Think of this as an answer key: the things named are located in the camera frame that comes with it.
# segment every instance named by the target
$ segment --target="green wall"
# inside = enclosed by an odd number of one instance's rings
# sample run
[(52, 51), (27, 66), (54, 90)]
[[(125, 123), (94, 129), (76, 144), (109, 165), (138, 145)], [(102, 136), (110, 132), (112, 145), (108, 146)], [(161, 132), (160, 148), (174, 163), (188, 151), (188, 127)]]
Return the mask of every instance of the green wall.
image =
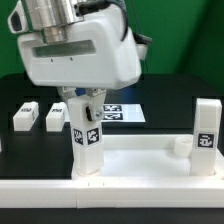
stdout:
[(195, 74), (224, 94), (224, 1), (211, 1), (178, 72)]
[[(9, 33), (6, 23), (16, 2), (0, 2), (0, 77), (24, 71), (16, 36)], [(133, 0), (133, 3), (141, 32), (153, 38), (147, 57), (150, 74), (198, 75), (224, 93), (223, 0)], [(130, 1), (126, 0), (126, 4), (130, 25), (138, 32)]]

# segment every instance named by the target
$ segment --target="white cube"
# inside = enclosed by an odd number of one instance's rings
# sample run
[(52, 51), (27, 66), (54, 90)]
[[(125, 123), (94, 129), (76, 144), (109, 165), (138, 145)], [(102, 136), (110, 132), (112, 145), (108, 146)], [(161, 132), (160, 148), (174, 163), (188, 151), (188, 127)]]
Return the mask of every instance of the white cube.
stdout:
[(30, 131), (38, 116), (38, 103), (24, 103), (13, 117), (14, 131)]
[(48, 132), (61, 132), (67, 112), (67, 106), (65, 103), (55, 103), (51, 107), (46, 117), (46, 127)]

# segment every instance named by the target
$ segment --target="black tabletop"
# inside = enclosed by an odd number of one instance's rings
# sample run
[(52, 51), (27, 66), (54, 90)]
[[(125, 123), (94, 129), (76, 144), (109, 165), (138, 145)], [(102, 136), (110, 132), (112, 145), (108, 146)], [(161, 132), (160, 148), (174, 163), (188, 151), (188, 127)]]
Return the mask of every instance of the black tabletop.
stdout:
[[(144, 75), (134, 86), (108, 91), (108, 104), (141, 104), (145, 123), (104, 123), (104, 134), (192, 134), (198, 97), (222, 96), (196, 76)], [(24, 102), (39, 103), (30, 132), (14, 132), (13, 116)], [(56, 88), (36, 87), (26, 75), (0, 80), (1, 179), (70, 179), (73, 163), (69, 124), (47, 133), (45, 118), (61, 99)], [(223, 122), (219, 149), (223, 152)], [(0, 223), (223, 223), (223, 209), (0, 209)]]

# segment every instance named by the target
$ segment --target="white tray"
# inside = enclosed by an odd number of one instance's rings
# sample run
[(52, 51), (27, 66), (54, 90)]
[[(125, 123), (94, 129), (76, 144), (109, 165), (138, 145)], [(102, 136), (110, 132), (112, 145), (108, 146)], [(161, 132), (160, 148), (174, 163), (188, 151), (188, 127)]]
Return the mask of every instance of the white tray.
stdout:
[(0, 207), (224, 207), (223, 156), (217, 152), (215, 176), (189, 176), (189, 159), (173, 154), (176, 137), (104, 136), (101, 176), (0, 181)]

